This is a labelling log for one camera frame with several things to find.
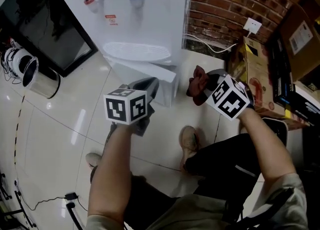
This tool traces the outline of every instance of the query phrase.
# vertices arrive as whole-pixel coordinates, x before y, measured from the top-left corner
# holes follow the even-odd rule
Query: forearm
[[[131,135],[130,127],[120,126],[106,144],[91,183],[88,215],[104,215],[123,223],[131,192]]]
[[[239,118],[253,141],[266,182],[296,172],[284,144],[253,109],[245,109]]]

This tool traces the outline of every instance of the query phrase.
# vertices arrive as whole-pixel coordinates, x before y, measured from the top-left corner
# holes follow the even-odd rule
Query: wall
[[[266,42],[293,3],[300,0],[191,0],[188,33],[199,38],[230,45],[248,32],[247,18],[262,23],[250,37]]]

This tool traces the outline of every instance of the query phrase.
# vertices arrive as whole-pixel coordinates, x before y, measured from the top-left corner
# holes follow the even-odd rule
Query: black pants
[[[227,201],[225,221],[238,219],[246,198],[260,174],[255,147],[248,134],[201,149],[185,163],[189,173],[204,176],[194,194]],[[92,180],[96,168],[92,170]],[[132,176],[129,203],[124,221],[134,230],[145,230],[177,200],[148,184],[141,176]]]

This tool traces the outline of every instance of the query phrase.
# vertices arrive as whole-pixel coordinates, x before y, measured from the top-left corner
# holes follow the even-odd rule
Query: white tile floor
[[[202,128],[208,144],[214,142],[215,136],[216,141],[222,141],[237,135],[239,127],[238,121],[230,123],[223,117],[219,122],[219,113],[213,108],[197,107],[185,95],[196,65],[209,71],[223,68],[224,62],[190,51],[184,51],[184,57],[174,105],[164,108],[153,103],[155,114],[144,137],[132,138],[133,174],[144,175],[150,184],[170,196],[192,193],[197,187],[197,179],[182,176],[179,171],[182,154],[178,134],[182,127],[188,124]],[[0,73],[0,170],[6,174],[10,193],[14,194],[14,180],[18,176],[21,192],[31,207],[40,200],[64,196],[71,191],[75,191],[87,207],[91,171],[85,155],[102,153],[111,124],[105,119],[102,97],[122,83],[100,53],[62,79],[60,90],[50,100],[25,91],[21,85],[6,82],[3,72]],[[263,178],[247,199],[244,215],[252,210],[262,181]],[[15,198],[7,204],[11,209],[19,207]],[[87,213],[77,201],[75,211],[85,224]],[[42,203],[36,211],[27,209],[27,212],[40,230],[76,229],[64,200]],[[26,224],[22,216],[18,219]]]

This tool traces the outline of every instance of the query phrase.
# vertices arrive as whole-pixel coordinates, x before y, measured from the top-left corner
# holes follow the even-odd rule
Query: shoe
[[[179,143],[183,152],[180,170],[182,173],[187,173],[185,169],[186,160],[195,156],[201,147],[197,131],[191,126],[184,127],[179,134]]]
[[[101,156],[99,154],[96,154],[94,152],[88,153],[85,156],[85,160],[88,163],[90,169],[92,170],[94,167],[97,167],[101,161]]]

